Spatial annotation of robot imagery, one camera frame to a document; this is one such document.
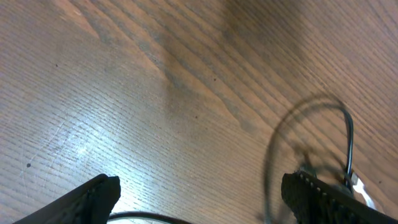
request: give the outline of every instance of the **wood grain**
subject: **wood grain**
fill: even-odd
[[[353,168],[398,218],[396,1],[0,2],[0,223],[100,173],[114,211],[260,223],[271,135],[296,103],[331,93],[355,124]],[[345,161],[343,117],[281,133],[271,183],[307,152]]]

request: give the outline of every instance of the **brown wood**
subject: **brown wood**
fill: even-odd
[[[48,0],[0,3],[0,223],[100,173],[114,211],[259,223],[271,134],[329,92],[353,115],[353,167],[398,218],[398,4],[373,1]],[[271,210],[299,165],[345,162],[342,115],[279,142]]]

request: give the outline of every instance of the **wooden table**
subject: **wooden table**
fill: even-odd
[[[353,115],[353,169],[398,218],[396,1],[5,0],[0,18],[0,223],[100,173],[121,178],[115,212],[259,223],[274,128],[325,92]],[[276,219],[301,152],[346,154],[337,111],[284,135]]]

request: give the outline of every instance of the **wooden surface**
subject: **wooden surface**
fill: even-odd
[[[322,92],[348,105],[353,168],[398,218],[396,1],[5,0],[0,18],[0,223],[100,173],[121,178],[115,212],[260,223],[271,134]],[[345,161],[343,117],[284,139],[280,222],[299,152]]]

